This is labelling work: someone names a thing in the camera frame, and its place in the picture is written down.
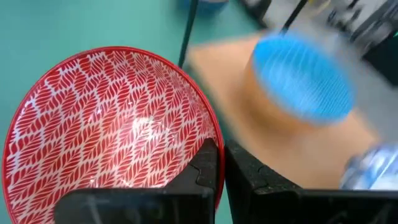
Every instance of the cardboard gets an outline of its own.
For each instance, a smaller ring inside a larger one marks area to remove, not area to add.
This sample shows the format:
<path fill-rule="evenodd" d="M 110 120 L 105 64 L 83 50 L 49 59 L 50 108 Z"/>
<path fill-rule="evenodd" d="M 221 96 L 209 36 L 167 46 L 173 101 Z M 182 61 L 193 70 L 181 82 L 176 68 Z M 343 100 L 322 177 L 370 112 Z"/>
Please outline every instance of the cardboard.
<path fill-rule="evenodd" d="M 211 94 L 236 140 L 284 177 L 303 188 L 336 189 L 348 159 L 378 142 L 359 111 L 314 132 L 287 136 L 248 114 L 239 100 L 243 70 L 260 34 L 192 47 L 190 65 Z"/>

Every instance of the blue object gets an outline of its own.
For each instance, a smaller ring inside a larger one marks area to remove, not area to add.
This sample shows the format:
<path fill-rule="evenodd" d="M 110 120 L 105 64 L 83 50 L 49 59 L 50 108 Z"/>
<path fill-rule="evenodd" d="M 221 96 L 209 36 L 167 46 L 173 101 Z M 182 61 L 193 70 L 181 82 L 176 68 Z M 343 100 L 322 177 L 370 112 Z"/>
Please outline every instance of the blue object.
<path fill-rule="evenodd" d="M 340 188 L 398 190 L 398 146 L 383 145 L 353 157 L 346 166 Z"/>
<path fill-rule="evenodd" d="M 354 96 L 344 72 L 308 42 L 291 35 L 261 39 L 253 52 L 257 81 L 292 115 L 326 124 L 343 119 Z"/>
<path fill-rule="evenodd" d="M 185 8 L 190 7 L 191 0 L 180 0 Z M 199 0 L 197 14 L 203 16 L 213 15 L 224 8 L 228 0 Z"/>

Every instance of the black cable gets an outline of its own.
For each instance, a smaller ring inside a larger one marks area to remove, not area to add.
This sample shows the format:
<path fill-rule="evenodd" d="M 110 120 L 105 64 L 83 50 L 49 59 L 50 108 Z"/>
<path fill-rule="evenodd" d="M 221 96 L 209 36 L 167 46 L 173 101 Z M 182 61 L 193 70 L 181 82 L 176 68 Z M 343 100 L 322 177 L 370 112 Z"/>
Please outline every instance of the black cable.
<path fill-rule="evenodd" d="M 294 11 L 291 13 L 289 18 L 285 22 L 285 25 L 283 26 L 283 28 L 281 30 L 282 33 L 286 33 L 287 32 L 287 30 L 289 29 L 290 25 L 292 25 L 293 21 L 296 19 L 296 17 L 300 13 L 300 11 L 304 8 L 304 6 L 306 5 L 307 2 L 308 2 L 308 0 L 301 0 L 298 3 L 298 5 L 294 9 Z"/>
<path fill-rule="evenodd" d="M 181 45 L 180 58 L 178 60 L 178 66 L 180 68 L 182 68 L 182 65 L 184 64 L 185 61 L 185 54 L 187 53 L 189 38 L 191 36 L 193 21 L 195 20 L 197 14 L 198 4 L 199 0 L 190 1 L 187 26 L 185 28 L 184 39 L 182 40 L 182 45 Z"/>

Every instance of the leaf pattern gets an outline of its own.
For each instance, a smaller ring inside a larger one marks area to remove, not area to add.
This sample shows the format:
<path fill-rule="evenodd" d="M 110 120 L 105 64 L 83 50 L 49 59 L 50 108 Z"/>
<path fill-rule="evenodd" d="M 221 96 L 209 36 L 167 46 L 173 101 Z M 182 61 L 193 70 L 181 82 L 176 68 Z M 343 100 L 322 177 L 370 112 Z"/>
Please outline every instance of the leaf pattern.
<path fill-rule="evenodd" d="M 54 223 L 53 209 L 85 187 L 162 187 L 216 124 L 203 94 L 165 60 L 96 49 L 51 70 L 20 105 L 3 157 L 17 223 Z"/>

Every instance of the teal surface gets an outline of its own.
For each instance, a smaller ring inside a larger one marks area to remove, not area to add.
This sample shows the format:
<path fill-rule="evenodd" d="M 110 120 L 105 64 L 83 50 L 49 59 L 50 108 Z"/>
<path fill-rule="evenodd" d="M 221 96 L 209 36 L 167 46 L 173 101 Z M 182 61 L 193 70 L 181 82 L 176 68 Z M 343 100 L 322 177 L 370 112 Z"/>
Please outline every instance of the teal surface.
<path fill-rule="evenodd" d="M 126 45 L 177 63 L 187 15 L 177 11 L 175 1 L 1 1 L 1 149 L 12 116 L 29 88 L 47 70 L 73 54 L 95 47 Z M 255 30 L 241 6 L 231 1 L 216 17 L 196 19 L 191 44 Z M 224 138 L 229 138 L 219 119 Z M 2 194 L 0 200 L 0 222 L 11 223 Z M 232 223 L 225 189 L 216 223 Z"/>

